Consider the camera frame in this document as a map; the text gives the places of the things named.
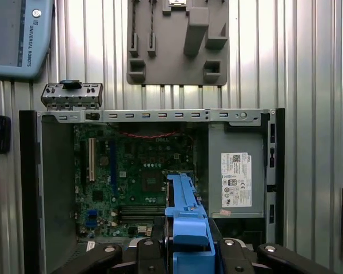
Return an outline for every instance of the pcie slot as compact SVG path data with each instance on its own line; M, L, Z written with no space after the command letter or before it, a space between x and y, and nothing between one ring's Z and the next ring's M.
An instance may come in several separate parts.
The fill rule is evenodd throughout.
M95 138L89 138L89 181L95 181Z

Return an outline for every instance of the blue port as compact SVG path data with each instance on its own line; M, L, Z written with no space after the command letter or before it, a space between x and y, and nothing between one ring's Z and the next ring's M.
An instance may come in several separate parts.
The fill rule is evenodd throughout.
M86 221L85 222L85 227L95 228L97 226L98 226L97 221Z
M110 186L113 195L117 195L117 154L115 148L115 140L109 142L109 160L110 160Z
M87 211L88 215L98 215L98 211L96 209L91 209Z

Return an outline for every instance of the screw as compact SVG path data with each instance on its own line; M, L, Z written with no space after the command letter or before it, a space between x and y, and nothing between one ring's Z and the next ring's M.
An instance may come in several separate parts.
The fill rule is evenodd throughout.
M274 252L276 251L276 248L275 247L272 247L271 245L267 245L265 247L265 250L267 250L268 252Z
M42 15L42 12L40 10L35 9L32 11L32 16L34 18L39 18L39 17L41 17L41 15Z
M112 247L111 245L106 247L106 249L105 249L105 252L113 252L113 251L115 251L115 248Z
M145 245L152 245L152 244L154 244L154 243L153 243L153 241L151 241L151 240L145 241Z
M227 245L233 245L234 241L233 240L225 240L225 244Z

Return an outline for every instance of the blue plastic bracket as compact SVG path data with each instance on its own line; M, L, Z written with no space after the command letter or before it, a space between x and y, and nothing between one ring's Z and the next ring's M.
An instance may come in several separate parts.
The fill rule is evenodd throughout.
M196 189L186 174L170 174L173 181L174 207L165 209L165 216L173 218L173 244L205 247L201 252L173 253L173 273L213 274L215 249L202 204L196 199Z

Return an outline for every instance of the black side panel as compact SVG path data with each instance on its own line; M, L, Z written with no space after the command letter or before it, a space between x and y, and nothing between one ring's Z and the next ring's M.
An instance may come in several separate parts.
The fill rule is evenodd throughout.
M284 244L285 225L285 109L276 110L276 243Z
M19 112L25 273L41 273L37 170L37 123L35 111Z

